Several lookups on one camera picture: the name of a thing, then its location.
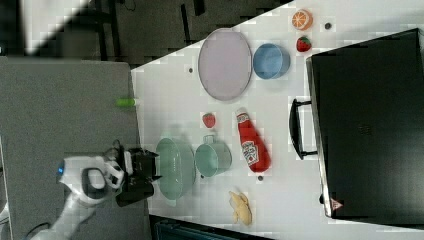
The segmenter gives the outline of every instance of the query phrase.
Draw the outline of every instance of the pink plate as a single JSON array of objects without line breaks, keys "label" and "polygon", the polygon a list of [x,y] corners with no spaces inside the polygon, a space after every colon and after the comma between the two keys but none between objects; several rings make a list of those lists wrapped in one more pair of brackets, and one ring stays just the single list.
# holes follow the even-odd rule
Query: pink plate
[{"label": "pink plate", "polygon": [[198,64],[206,92],[215,99],[229,101],[240,96],[249,84],[252,54],[241,33],[221,28],[206,38]]}]

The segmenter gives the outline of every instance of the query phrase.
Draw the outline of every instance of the warning label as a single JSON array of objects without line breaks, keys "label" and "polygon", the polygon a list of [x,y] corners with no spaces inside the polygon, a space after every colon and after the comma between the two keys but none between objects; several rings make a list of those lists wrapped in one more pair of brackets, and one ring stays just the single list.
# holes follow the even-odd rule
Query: warning label
[{"label": "warning label", "polygon": [[343,207],[343,204],[337,202],[336,200],[332,198],[330,200],[331,200],[331,208],[333,209],[333,211],[336,211],[337,209]]}]

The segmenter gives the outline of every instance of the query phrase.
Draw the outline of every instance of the suitcase handle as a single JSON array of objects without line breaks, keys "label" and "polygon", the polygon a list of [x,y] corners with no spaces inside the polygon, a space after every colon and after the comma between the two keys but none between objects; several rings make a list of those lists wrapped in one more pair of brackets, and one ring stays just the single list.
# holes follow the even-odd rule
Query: suitcase handle
[{"label": "suitcase handle", "polygon": [[289,117],[289,128],[290,128],[290,137],[292,139],[292,143],[294,149],[299,155],[300,159],[303,160],[303,157],[308,155],[318,154],[318,151],[305,152],[303,151],[302,145],[302,129],[300,128],[300,119],[299,119],[299,110],[300,106],[309,105],[311,101],[299,102],[297,99],[293,100],[292,107],[290,109],[290,117]]}]

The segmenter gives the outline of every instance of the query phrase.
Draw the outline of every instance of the green object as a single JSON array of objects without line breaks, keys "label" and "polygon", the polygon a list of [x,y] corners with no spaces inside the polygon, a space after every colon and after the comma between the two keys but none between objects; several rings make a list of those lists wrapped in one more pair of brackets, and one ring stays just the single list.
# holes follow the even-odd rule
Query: green object
[{"label": "green object", "polygon": [[231,153],[223,142],[216,142],[214,135],[203,137],[194,160],[199,172],[205,177],[212,177],[225,172],[231,166]]},{"label": "green object", "polygon": [[120,98],[116,100],[116,106],[118,107],[134,107],[135,99],[134,98]]},{"label": "green object", "polygon": [[196,169],[190,146],[178,139],[162,138],[156,147],[159,154],[159,189],[169,200],[177,200],[194,184]]}]

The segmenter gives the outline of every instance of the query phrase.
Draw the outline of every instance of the strawberry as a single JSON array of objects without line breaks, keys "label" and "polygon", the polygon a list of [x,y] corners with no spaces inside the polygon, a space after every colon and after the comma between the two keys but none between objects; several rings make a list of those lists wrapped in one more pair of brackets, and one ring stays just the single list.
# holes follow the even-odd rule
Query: strawberry
[{"label": "strawberry", "polygon": [[311,49],[311,47],[312,47],[311,41],[309,41],[307,37],[301,37],[297,39],[297,43],[296,43],[297,51],[306,52],[309,49]]},{"label": "strawberry", "polygon": [[203,115],[203,123],[207,128],[215,126],[215,116],[212,113],[206,113]]}]

